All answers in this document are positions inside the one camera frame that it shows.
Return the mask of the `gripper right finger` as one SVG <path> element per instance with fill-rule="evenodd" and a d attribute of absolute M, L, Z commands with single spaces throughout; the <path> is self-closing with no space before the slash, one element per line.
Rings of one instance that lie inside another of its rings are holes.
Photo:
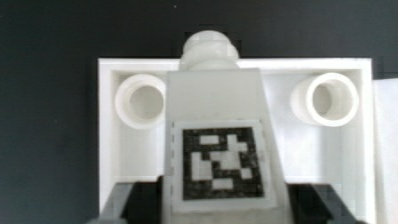
<path fill-rule="evenodd" d="M 295 224 L 362 224 L 329 184 L 288 185 Z"/>

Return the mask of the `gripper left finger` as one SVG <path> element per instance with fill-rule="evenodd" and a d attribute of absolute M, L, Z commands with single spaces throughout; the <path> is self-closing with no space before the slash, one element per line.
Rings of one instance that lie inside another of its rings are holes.
<path fill-rule="evenodd" d="M 163 180 L 117 183 L 96 224 L 167 224 L 167 194 Z"/>

